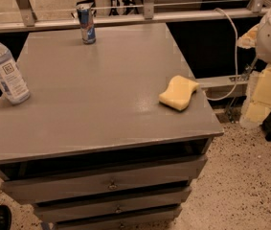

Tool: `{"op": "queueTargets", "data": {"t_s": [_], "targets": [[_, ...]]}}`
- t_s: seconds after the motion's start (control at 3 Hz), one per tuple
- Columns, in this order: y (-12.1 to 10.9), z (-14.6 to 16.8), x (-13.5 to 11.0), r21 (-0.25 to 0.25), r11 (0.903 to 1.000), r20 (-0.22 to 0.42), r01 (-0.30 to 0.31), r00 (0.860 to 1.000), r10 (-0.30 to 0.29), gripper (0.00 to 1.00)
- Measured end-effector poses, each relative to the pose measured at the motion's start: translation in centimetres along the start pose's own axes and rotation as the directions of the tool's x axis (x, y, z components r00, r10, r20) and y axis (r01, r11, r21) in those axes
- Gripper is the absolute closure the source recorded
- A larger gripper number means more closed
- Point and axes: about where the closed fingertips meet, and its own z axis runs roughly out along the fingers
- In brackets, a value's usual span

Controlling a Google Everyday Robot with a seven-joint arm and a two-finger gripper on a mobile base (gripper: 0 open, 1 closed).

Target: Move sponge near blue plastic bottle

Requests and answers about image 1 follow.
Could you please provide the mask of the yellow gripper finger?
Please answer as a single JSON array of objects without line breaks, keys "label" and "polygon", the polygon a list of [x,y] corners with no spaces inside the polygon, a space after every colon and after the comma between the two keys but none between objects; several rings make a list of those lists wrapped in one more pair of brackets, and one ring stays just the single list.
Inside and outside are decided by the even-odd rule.
[{"label": "yellow gripper finger", "polygon": [[259,25],[253,26],[247,33],[237,40],[237,46],[243,49],[255,48],[257,46],[257,33]]},{"label": "yellow gripper finger", "polygon": [[268,64],[260,73],[254,71],[250,75],[239,123],[242,127],[258,127],[270,113],[271,64]]}]

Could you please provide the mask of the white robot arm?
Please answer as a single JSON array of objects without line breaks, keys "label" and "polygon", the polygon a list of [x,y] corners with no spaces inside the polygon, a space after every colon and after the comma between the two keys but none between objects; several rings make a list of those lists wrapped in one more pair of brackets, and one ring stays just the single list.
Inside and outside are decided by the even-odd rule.
[{"label": "white robot arm", "polygon": [[254,48],[257,59],[266,63],[260,73],[250,74],[246,100],[241,108],[239,123],[252,129],[261,125],[271,113],[271,8],[259,24],[238,39],[237,45],[244,49]]}]

